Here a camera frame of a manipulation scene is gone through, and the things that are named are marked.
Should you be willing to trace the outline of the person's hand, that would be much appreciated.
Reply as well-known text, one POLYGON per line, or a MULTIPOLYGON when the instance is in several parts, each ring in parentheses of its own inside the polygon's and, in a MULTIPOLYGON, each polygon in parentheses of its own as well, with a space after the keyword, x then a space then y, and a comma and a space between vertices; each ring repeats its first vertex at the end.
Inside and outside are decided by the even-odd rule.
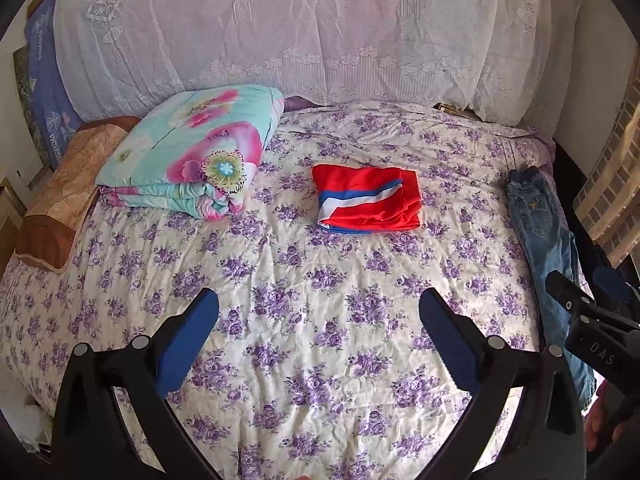
POLYGON ((586 450, 592 452, 598 445, 600 433, 603 430, 606 409, 605 409, 605 395, 608 392, 608 381, 605 380, 598 387, 596 396, 597 399, 591 405, 591 408, 584 421, 584 433, 586 441, 586 450))

